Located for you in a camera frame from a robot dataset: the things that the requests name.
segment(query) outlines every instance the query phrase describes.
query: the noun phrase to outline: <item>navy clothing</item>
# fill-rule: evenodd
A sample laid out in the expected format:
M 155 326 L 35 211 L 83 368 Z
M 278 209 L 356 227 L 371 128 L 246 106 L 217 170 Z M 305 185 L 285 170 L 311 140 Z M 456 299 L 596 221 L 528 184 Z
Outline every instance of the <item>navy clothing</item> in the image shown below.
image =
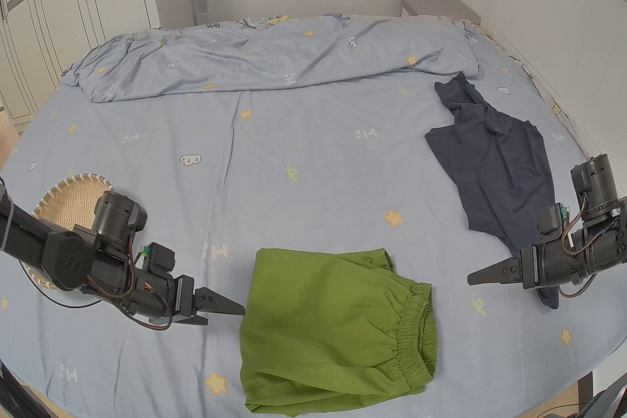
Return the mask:
M 538 213 L 555 203 L 544 139 L 522 122 L 490 106 L 459 73 L 436 83 L 453 125 L 425 135 L 436 158 L 457 185 L 468 227 L 501 239 L 513 256 L 538 242 Z M 539 289 L 542 302 L 557 308 L 557 288 Z

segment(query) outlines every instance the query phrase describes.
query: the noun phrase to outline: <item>woven basket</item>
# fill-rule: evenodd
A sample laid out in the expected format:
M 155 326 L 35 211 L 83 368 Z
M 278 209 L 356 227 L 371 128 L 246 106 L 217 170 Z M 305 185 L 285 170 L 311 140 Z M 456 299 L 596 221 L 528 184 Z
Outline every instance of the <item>woven basket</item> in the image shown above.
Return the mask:
M 94 207 L 107 190 L 113 191 L 111 183 L 98 174 L 77 174 L 53 186 L 31 213 L 37 219 L 46 219 L 56 225 L 72 230 L 74 225 L 91 228 L 95 215 Z M 26 267 L 33 281 L 43 288 L 56 289 L 48 279 Z

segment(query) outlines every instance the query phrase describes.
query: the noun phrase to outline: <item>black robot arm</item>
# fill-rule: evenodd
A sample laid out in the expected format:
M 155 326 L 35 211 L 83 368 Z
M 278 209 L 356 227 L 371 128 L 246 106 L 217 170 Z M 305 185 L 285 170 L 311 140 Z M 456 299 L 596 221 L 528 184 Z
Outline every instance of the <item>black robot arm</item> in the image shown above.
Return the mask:
M 68 231 L 30 216 L 13 204 L 0 185 L 3 250 L 45 273 L 59 289 L 98 296 L 131 318 L 136 313 L 144 315 L 151 324 L 142 324 L 157 330 L 172 322 L 206 325 L 207 319 L 197 312 L 244 315 L 242 305 L 208 288 L 194 290 L 192 277 L 173 278 L 174 251 L 161 244 L 152 242 L 142 248 L 142 267 L 135 266 L 133 238 L 147 219 L 138 203 L 105 192 L 94 212 L 91 229 L 76 225 Z
M 618 198 L 606 154 L 571 170 L 579 213 L 570 221 L 561 203 L 540 213 L 540 241 L 511 257 L 468 275 L 468 284 L 522 282 L 525 289 L 581 284 L 581 294 L 597 273 L 627 261 L 627 197 Z M 571 234 L 581 219 L 583 228 Z M 560 293 L 565 297 L 575 295 Z

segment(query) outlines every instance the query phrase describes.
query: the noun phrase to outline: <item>white headboard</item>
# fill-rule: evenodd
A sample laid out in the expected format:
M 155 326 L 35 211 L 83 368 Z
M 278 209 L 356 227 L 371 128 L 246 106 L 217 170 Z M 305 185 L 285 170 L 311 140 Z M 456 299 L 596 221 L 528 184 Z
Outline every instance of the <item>white headboard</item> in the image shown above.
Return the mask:
M 627 0 L 493 0 L 482 28 L 525 64 L 584 152 L 609 155 L 624 195 Z

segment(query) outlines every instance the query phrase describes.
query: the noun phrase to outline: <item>green shorts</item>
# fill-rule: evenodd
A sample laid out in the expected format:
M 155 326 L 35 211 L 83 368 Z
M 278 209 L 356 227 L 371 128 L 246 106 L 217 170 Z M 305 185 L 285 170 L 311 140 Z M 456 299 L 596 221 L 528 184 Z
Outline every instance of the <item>green shorts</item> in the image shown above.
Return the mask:
M 253 413 L 357 409 L 435 375 L 431 285 L 396 275 L 385 249 L 259 250 L 239 337 Z

